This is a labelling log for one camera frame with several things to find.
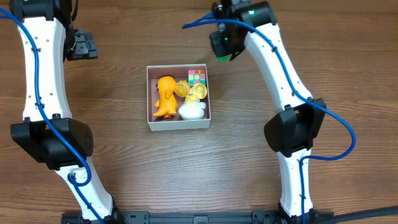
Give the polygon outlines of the white plush duck toy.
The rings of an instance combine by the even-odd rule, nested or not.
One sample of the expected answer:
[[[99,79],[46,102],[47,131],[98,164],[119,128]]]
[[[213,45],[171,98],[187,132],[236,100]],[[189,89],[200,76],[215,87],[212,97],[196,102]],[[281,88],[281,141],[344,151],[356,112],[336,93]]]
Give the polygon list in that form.
[[[207,87],[202,83],[196,83],[183,96],[185,97],[185,101],[178,109],[178,113],[184,121],[201,120],[204,118],[206,103],[201,100],[205,99],[207,94]]]

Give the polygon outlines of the green round disc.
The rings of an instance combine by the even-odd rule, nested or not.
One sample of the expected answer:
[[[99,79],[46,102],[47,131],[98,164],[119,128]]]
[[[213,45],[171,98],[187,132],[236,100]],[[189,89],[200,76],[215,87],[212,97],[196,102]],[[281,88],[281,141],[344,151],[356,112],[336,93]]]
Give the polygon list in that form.
[[[217,61],[219,61],[220,63],[228,61],[229,57],[228,56],[223,56],[223,57],[218,57],[215,55],[215,58],[217,59]]]

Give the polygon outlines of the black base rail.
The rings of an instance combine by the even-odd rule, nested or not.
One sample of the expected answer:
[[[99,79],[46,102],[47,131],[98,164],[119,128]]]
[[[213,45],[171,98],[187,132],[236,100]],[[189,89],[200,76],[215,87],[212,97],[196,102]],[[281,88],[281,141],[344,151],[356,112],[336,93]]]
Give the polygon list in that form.
[[[222,213],[150,213],[128,211],[105,219],[106,223],[128,224],[275,224],[290,223],[277,211],[255,210],[252,212]]]

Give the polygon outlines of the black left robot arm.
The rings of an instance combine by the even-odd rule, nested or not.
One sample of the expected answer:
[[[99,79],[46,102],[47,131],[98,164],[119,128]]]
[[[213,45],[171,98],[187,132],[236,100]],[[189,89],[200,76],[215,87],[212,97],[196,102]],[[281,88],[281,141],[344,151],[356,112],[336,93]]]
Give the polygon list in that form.
[[[91,129],[73,119],[68,105],[64,62],[98,56],[93,36],[73,26],[77,12],[78,2],[71,0],[13,0],[1,10],[17,24],[25,56],[25,107],[11,137],[75,196],[81,212],[64,214],[62,223],[123,223],[93,165]]]

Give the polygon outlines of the white box pink interior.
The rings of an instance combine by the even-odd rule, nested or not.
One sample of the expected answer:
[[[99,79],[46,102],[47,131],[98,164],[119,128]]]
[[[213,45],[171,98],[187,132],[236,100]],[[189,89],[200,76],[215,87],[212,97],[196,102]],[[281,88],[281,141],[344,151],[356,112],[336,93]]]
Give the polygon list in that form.
[[[156,83],[164,76],[171,76],[176,82],[186,80],[188,82],[189,70],[206,70],[206,87],[208,90],[208,74],[205,64],[186,64],[186,65],[157,65],[147,67],[147,122],[151,131],[166,131],[178,129],[200,129],[208,128],[211,121],[210,110],[210,94],[208,92],[205,99],[201,100],[206,103],[205,116],[201,120],[184,121],[178,113],[178,109],[184,104],[185,98],[174,96],[178,103],[177,114],[172,118],[164,119],[163,117],[156,117],[154,113],[157,112],[155,107],[156,101],[159,99]]]

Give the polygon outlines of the yellow round disc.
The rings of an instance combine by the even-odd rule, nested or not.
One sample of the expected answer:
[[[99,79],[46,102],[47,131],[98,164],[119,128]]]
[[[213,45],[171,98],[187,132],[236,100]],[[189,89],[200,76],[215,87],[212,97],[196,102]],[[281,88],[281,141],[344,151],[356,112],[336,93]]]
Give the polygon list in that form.
[[[175,94],[179,97],[185,98],[190,94],[190,84],[186,80],[180,80],[176,83]]]

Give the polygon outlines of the multicolour puzzle cube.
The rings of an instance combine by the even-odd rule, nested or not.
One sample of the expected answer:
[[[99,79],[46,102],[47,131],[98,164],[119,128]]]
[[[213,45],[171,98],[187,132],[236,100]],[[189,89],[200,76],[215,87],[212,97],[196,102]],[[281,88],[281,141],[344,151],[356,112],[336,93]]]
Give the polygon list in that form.
[[[206,85],[206,70],[189,70],[188,83],[190,86],[194,86],[197,83]]]

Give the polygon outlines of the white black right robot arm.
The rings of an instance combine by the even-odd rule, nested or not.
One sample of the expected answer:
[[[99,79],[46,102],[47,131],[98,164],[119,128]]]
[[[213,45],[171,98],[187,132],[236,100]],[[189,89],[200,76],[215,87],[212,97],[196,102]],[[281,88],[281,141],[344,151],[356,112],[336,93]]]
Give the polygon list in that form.
[[[267,2],[221,1],[212,5],[207,17],[218,26],[210,34],[215,55],[234,59],[247,50],[271,95],[275,115],[265,124],[264,134],[279,159],[279,212],[288,223],[314,220],[308,159],[325,117],[325,102],[314,99],[297,75]]]

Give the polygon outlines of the orange dinosaur figure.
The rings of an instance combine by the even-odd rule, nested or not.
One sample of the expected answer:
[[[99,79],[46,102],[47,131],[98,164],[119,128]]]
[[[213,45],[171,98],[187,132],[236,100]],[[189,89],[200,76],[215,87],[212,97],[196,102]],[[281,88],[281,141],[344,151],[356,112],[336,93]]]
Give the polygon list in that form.
[[[157,81],[159,99],[155,103],[158,110],[154,116],[169,119],[177,114],[178,103],[174,96],[176,84],[177,82],[171,76],[164,76]]]

